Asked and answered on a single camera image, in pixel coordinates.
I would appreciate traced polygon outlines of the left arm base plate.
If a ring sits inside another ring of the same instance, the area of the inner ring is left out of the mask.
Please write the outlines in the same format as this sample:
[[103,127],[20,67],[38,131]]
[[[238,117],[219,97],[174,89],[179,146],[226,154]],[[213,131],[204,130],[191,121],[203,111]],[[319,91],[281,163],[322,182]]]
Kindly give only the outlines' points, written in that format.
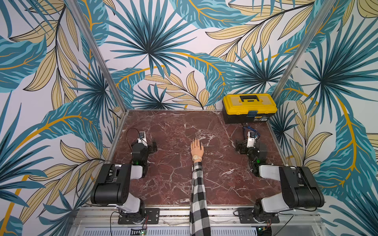
[[121,212],[118,224],[119,225],[157,225],[159,221],[159,208],[141,208],[137,213],[124,213]]

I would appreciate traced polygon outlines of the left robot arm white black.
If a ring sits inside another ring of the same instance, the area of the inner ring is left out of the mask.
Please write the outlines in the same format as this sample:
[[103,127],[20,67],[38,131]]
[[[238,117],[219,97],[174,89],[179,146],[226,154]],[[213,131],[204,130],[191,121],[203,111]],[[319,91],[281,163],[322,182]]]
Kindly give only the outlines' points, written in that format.
[[92,188],[91,203],[116,207],[119,224],[146,223],[148,213],[144,202],[130,193],[130,182],[146,177],[148,157],[157,150],[156,142],[149,145],[138,139],[132,144],[130,163],[104,164]]

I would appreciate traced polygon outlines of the checkered sleeve forearm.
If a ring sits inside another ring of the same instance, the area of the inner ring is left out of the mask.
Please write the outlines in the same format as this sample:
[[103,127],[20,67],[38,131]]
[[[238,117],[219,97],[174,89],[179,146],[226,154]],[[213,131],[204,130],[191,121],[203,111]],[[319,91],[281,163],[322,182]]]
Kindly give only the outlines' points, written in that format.
[[211,226],[208,214],[206,190],[203,180],[202,163],[193,165],[191,205],[190,205],[190,235],[210,236]]

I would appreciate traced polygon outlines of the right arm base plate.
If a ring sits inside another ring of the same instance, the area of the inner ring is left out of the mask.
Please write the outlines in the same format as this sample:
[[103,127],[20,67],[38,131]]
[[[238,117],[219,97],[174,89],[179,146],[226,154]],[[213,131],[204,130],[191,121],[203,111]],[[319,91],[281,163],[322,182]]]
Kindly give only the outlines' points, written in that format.
[[255,210],[253,207],[239,207],[236,212],[241,224],[278,224],[280,222],[277,213],[266,213],[263,210]]

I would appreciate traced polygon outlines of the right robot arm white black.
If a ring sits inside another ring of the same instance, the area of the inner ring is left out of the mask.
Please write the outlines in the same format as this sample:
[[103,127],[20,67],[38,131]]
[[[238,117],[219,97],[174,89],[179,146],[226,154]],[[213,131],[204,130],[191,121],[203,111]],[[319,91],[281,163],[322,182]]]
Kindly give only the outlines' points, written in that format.
[[324,206],[324,196],[308,167],[268,164],[264,145],[256,138],[236,142],[236,151],[248,157],[250,172],[258,178],[279,181],[281,192],[270,197],[259,198],[247,220],[258,223],[278,223],[278,213],[293,209],[317,209]]

